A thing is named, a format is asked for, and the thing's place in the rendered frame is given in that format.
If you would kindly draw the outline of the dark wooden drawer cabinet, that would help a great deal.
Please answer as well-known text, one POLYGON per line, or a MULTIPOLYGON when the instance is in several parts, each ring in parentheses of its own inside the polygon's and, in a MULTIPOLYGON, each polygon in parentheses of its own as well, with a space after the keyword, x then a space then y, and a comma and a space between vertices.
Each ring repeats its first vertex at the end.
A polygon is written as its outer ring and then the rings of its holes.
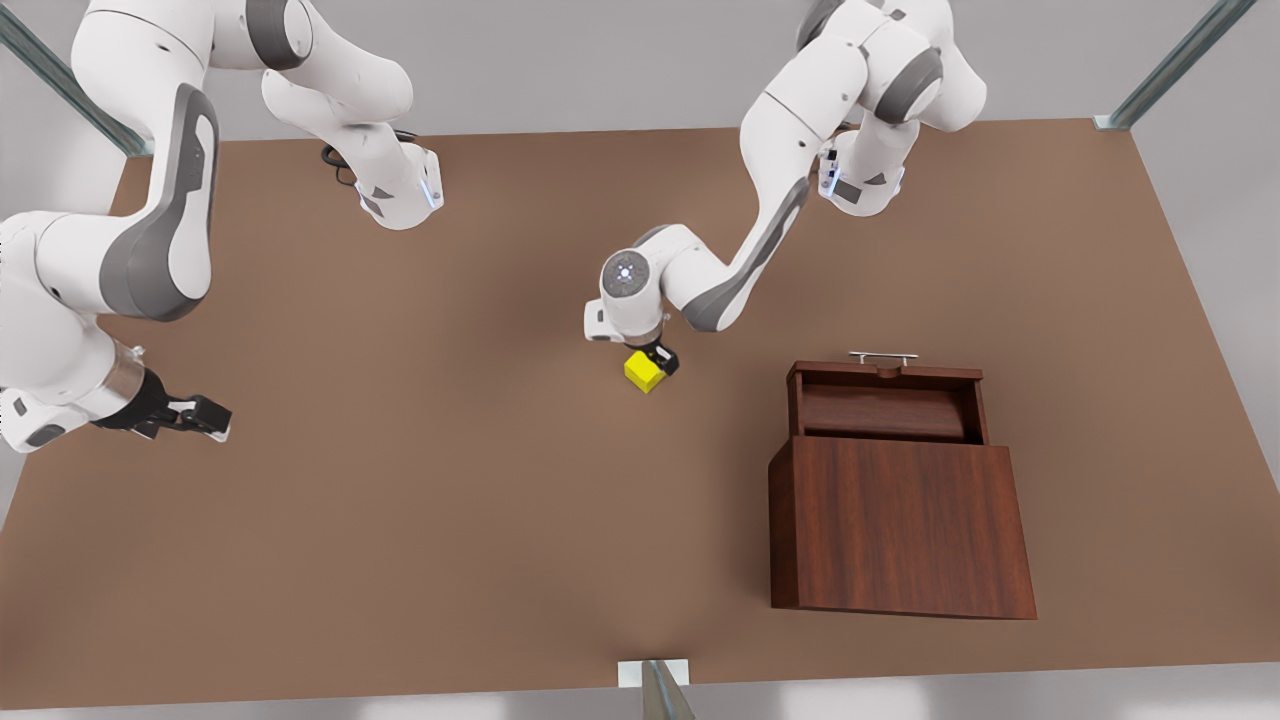
POLYGON ((795 436, 768 500, 777 609, 1037 616, 1006 447, 795 436))

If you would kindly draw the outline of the silver frame post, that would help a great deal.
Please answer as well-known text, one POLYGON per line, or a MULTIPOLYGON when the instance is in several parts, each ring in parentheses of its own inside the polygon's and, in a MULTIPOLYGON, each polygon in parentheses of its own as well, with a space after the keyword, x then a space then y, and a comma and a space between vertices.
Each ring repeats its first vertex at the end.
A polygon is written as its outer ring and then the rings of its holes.
POLYGON ((0 45, 6 47, 64 102, 84 118, 127 158, 147 158, 154 143, 110 117, 83 91, 64 63, 23 20, 0 4, 0 45))
POLYGON ((690 685, 687 659, 646 659, 617 664, 620 688, 639 688, 643 720, 698 720, 684 688, 690 685))
POLYGON ((1130 131, 1258 0, 1216 0, 1151 73, 1108 114, 1092 117, 1102 132, 1130 131))

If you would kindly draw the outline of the yellow square block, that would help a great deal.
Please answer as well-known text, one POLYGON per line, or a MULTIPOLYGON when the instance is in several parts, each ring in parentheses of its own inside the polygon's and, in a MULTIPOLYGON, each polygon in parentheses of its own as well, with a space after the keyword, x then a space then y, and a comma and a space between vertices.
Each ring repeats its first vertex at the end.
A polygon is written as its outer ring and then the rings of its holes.
POLYGON ((666 372, 644 351, 634 351, 623 364, 625 377, 643 393, 650 393, 666 377, 666 372))

